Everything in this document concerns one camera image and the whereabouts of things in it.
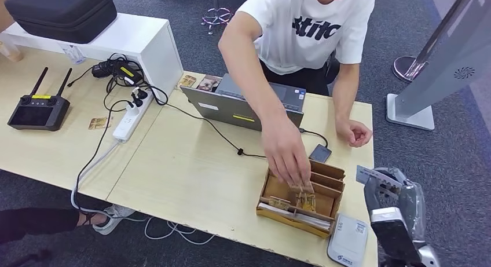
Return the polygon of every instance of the sneaker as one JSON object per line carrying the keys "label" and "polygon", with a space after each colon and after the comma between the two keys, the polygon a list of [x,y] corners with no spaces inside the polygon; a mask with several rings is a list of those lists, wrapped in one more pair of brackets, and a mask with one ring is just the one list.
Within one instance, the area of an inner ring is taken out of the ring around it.
{"label": "sneaker", "polygon": [[[106,209],[104,209],[104,211],[111,217],[128,217],[129,215],[135,213],[135,210],[117,204],[113,204],[112,206],[107,207]],[[108,235],[116,228],[121,220],[122,219],[108,218],[108,221],[106,221],[105,223],[100,225],[92,225],[92,227],[98,233],[102,235]]]}

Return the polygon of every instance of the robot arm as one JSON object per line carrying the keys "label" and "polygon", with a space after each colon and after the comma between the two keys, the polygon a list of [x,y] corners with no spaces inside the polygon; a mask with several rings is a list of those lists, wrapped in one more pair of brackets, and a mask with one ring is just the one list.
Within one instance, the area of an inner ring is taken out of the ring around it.
{"label": "robot arm", "polygon": [[[375,171],[378,174],[368,178],[364,194],[372,229],[388,257],[382,266],[439,267],[424,239],[426,217],[421,186],[396,168]],[[398,199],[398,207],[381,208],[379,193]]]}

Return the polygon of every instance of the black pants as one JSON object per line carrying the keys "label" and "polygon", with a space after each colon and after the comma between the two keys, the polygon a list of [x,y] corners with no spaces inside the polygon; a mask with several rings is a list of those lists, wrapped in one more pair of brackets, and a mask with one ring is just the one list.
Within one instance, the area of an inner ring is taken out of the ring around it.
{"label": "black pants", "polygon": [[328,69],[330,68],[328,63],[325,63],[320,69],[303,68],[291,74],[278,75],[271,71],[263,61],[260,60],[260,62],[262,71],[264,72],[268,82],[300,87],[306,89],[309,93],[319,95],[329,96],[327,84],[332,83],[337,75],[337,72],[334,77],[331,77],[332,75],[328,75]]}
{"label": "black pants", "polygon": [[79,213],[75,209],[25,208],[0,211],[0,244],[20,240],[25,235],[72,231],[78,219]]}

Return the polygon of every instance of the adapter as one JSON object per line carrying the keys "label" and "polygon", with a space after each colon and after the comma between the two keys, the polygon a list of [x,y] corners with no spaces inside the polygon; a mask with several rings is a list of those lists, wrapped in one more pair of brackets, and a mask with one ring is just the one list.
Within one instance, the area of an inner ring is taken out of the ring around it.
{"label": "adapter", "polygon": [[118,61],[114,70],[119,76],[132,80],[133,84],[141,81],[141,79],[143,78],[140,73],[132,69],[127,63],[123,61]]}

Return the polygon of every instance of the man's hand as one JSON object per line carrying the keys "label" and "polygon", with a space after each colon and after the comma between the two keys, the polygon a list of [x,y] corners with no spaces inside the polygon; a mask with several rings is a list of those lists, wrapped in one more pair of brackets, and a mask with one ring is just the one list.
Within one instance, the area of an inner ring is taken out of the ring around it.
{"label": "man's hand", "polygon": [[262,123],[262,144],[269,168],[280,182],[307,185],[310,162],[298,128],[286,115]]}
{"label": "man's hand", "polygon": [[336,121],[336,131],[351,147],[361,147],[372,137],[372,131],[363,123],[349,119]]}

